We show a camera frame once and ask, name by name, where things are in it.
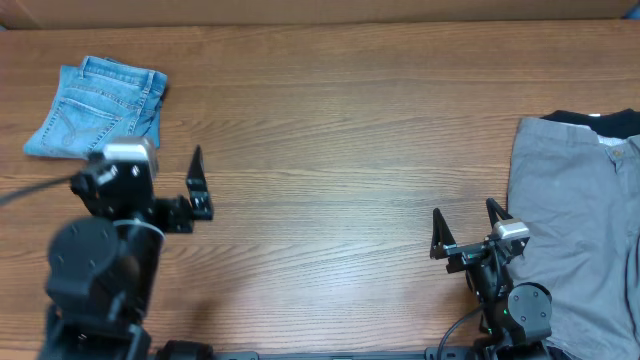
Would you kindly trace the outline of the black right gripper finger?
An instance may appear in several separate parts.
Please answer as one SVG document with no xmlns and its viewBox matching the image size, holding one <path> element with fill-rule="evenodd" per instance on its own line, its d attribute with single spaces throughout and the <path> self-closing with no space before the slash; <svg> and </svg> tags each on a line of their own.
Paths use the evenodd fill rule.
<svg viewBox="0 0 640 360">
<path fill-rule="evenodd" d="M 431 259 L 444 259 L 451 255 L 457 243 L 439 208 L 432 214 L 432 240 L 430 246 Z"/>
<path fill-rule="evenodd" d="M 500 221 L 513 218 L 494 198 L 486 200 L 486 208 L 491 227 L 494 227 Z"/>
</svg>

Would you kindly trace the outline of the light blue denim jeans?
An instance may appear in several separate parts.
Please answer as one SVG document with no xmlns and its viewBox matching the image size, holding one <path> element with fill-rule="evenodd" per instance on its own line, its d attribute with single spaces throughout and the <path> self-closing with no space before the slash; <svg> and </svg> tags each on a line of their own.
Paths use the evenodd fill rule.
<svg viewBox="0 0 640 360">
<path fill-rule="evenodd" d="M 24 144 L 27 155 L 84 158 L 122 136 L 142 136 L 160 145 L 160 112 L 166 74 L 87 56 L 63 65 L 50 110 Z"/>
</svg>

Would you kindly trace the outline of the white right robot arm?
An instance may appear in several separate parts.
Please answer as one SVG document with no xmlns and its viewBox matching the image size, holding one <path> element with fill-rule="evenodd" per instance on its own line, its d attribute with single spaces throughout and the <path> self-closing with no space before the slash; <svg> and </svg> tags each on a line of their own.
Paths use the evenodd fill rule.
<svg viewBox="0 0 640 360">
<path fill-rule="evenodd" d="M 436 208 L 432 215 L 430 257 L 445 259 L 448 273 L 463 272 L 478 306 L 456 321 L 436 347 L 425 350 L 427 359 L 535 360 L 551 357 L 544 341 L 552 334 L 552 295 L 543 285 L 516 285 L 507 266 L 521 256 L 530 239 L 528 227 L 494 199 L 486 200 L 491 232 L 478 243 L 459 245 Z M 464 322 L 481 316 L 485 334 L 470 346 L 449 346 L 447 341 Z"/>
</svg>

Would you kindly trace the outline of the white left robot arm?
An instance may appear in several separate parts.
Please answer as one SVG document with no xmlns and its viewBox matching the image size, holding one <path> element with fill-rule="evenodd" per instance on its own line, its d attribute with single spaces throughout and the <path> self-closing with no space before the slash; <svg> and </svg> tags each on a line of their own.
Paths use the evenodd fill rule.
<svg viewBox="0 0 640 360">
<path fill-rule="evenodd" d="M 48 249 L 42 359 L 210 359 L 210 346 L 170 341 L 157 353 L 144 329 L 163 244 L 214 215 L 202 150 L 186 175 L 188 196 L 158 198 L 151 156 L 113 144 L 70 180 L 89 211 L 62 227 Z"/>
</svg>

